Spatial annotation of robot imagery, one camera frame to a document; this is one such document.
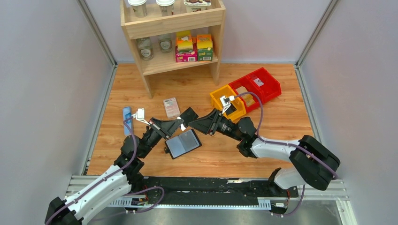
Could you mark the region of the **dark credit card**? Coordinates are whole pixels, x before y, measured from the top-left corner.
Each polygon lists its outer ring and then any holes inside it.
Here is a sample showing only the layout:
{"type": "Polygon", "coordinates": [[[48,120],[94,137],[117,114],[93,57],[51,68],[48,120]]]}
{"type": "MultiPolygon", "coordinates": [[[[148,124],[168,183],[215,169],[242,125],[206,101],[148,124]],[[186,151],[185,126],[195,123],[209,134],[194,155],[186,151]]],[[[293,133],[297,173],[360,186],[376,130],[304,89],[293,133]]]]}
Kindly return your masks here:
{"type": "Polygon", "coordinates": [[[179,115],[179,118],[184,120],[183,125],[184,127],[187,127],[190,122],[198,119],[199,116],[191,107],[188,107],[182,114],[179,115]]]}
{"type": "Polygon", "coordinates": [[[233,104],[231,104],[225,112],[226,117],[229,117],[229,118],[236,116],[238,113],[239,113],[239,111],[233,104]]]}

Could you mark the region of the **black leather card holder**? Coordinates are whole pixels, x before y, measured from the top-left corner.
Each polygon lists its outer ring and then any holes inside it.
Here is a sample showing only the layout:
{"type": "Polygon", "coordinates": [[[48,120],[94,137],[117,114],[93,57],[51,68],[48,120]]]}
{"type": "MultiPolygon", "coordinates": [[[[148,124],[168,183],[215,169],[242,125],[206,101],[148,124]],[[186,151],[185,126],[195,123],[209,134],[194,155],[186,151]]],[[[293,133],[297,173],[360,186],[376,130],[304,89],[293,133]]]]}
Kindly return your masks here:
{"type": "Polygon", "coordinates": [[[176,159],[201,146],[202,143],[195,130],[190,129],[166,140],[164,151],[166,154],[169,154],[172,159],[176,159]]]}

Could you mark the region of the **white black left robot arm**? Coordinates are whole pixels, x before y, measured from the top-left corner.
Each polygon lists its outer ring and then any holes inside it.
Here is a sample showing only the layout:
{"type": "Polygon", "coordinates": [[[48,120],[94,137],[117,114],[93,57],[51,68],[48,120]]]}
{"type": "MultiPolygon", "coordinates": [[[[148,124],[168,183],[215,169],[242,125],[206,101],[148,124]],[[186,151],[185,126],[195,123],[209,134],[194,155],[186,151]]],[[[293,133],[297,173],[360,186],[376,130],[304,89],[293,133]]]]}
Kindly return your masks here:
{"type": "Polygon", "coordinates": [[[86,225],[114,200],[144,191],[139,183],[144,166],[142,159],[162,139],[170,138],[184,123],[183,119],[146,121],[137,114],[126,118],[123,125],[129,131],[115,162],[97,179],[75,194],[62,200],[54,198],[48,207],[46,225],[86,225]]]}

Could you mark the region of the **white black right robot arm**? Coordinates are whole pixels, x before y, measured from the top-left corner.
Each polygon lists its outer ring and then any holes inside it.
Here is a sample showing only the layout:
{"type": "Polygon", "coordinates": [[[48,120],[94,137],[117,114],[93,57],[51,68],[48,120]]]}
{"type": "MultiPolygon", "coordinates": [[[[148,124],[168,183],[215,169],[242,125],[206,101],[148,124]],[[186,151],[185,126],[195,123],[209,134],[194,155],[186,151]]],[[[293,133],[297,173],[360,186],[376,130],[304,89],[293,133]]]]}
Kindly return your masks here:
{"type": "Polygon", "coordinates": [[[187,125],[206,135],[218,132],[239,141],[237,149],[244,157],[274,158],[292,163],[291,168],[277,168],[269,177],[280,189],[308,184],[324,191],[337,179],[340,159],[310,135],[290,141],[265,138],[259,135],[250,117],[234,123],[216,109],[187,125]]]}

